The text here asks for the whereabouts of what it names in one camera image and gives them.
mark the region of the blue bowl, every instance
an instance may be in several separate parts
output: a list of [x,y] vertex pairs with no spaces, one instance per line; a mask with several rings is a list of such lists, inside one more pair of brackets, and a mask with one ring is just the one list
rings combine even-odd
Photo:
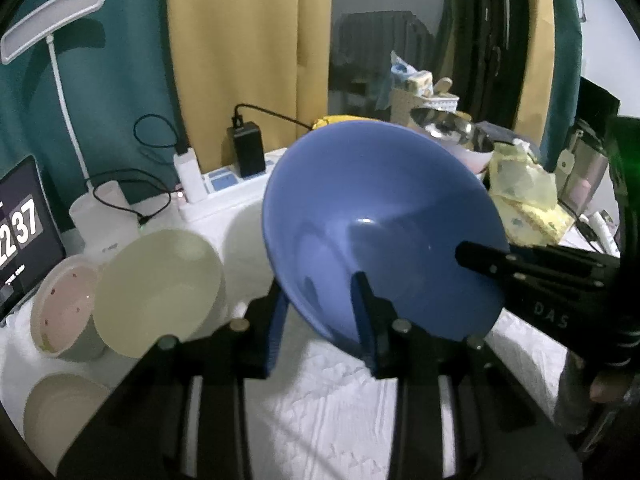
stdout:
[[331,124],[297,140],[267,185],[262,230],[290,302],[322,337],[360,356],[350,279],[433,335],[485,335],[504,298],[460,267],[463,240],[507,250],[476,177],[424,135],[371,121]]

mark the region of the pink container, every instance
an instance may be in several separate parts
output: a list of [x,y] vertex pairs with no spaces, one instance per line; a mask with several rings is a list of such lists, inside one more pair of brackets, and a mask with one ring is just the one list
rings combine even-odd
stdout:
[[92,312],[98,267],[84,256],[63,260],[44,279],[33,301],[31,337],[50,357],[89,361],[101,354]]

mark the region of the white bowl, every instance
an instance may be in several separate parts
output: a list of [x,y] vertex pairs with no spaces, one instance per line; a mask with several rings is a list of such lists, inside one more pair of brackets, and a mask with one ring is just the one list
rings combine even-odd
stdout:
[[184,341],[195,335],[217,314],[221,282],[220,258],[201,236],[174,229],[145,235],[104,268],[95,326],[119,354],[142,357],[160,336]]
[[52,474],[108,396],[108,388],[73,374],[50,375],[33,387],[24,407],[24,441]]
[[44,279],[31,310],[31,338],[49,357],[88,361],[104,342],[92,319],[98,267],[84,256],[57,264]]

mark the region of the charger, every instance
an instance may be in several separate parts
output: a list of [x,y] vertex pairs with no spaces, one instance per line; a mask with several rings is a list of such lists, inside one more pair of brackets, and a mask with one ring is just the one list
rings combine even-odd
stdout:
[[204,186],[200,165],[193,148],[187,148],[184,153],[174,153],[174,167],[182,184],[182,190],[187,202],[192,204],[204,200],[207,188]]
[[254,122],[242,122],[242,116],[233,117],[233,126],[226,129],[233,146],[234,165],[242,178],[266,170],[260,127]]

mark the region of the power strip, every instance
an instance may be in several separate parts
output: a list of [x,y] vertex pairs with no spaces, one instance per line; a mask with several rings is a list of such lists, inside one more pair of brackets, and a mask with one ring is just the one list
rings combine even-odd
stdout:
[[194,204],[187,202],[184,196],[178,196],[180,216],[185,222],[195,222],[248,200],[261,198],[273,168],[285,151],[286,148],[280,148],[265,154],[266,170],[248,178],[241,178],[233,166],[203,174],[209,195]]

